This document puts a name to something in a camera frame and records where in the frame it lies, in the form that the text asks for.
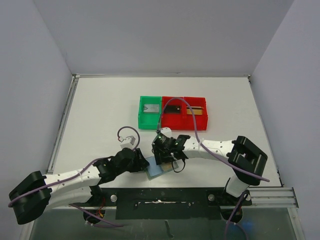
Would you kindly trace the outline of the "green card holder wallet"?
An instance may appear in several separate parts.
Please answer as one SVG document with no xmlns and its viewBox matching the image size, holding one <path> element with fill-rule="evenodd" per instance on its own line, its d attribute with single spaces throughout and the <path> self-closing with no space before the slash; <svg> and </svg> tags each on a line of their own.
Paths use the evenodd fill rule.
<svg viewBox="0 0 320 240">
<path fill-rule="evenodd" d="M 149 180 L 153 180 L 161 175 L 168 173 L 168 172 L 162 171 L 162 169 L 161 169 L 162 164 L 160 164 L 160 165 L 156 164 L 156 160 L 155 160 L 154 156 L 147 157 L 146 161 L 149 163 L 149 166 L 146 168 L 145 172 L 146 172 L 146 175 Z M 179 167 L 179 165 L 175 161 L 171 165 L 172 165 L 173 170 L 175 170 Z"/>
</svg>

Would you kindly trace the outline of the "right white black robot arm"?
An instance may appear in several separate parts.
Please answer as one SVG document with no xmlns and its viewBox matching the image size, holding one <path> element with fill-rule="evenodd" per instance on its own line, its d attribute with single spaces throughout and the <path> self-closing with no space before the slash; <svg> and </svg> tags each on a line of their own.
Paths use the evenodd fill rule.
<svg viewBox="0 0 320 240">
<path fill-rule="evenodd" d="M 159 132 L 151 146 L 157 165 L 179 160 L 185 163 L 191 159 L 207 159 L 231 167 L 234 175 L 222 192 L 223 200 L 230 205 L 239 201 L 248 187 L 257 187 L 262 181 L 269 181 L 263 177 L 268 156 L 245 136 L 239 135 L 235 140 L 215 141 L 183 134 L 173 138 Z"/>
</svg>

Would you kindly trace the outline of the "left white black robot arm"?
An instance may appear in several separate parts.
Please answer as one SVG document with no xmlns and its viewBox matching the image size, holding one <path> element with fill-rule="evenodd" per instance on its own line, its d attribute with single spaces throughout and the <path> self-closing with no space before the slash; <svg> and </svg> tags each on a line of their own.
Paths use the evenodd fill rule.
<svg viewBox="0 0 320 240">
<path fill-rule="evenodd" d="M 74 203 L 95 206 L 102 199 L 100 185 L 119 175 L 144 171 L 150 164 L 140 149 L 123 148 L 114 156 L 97 158 L 84 168 L 58 174 L 30 173 L 10 193 L 8 204 L 19 225 L 39 218 L 46 210 Z"/>
</svg>

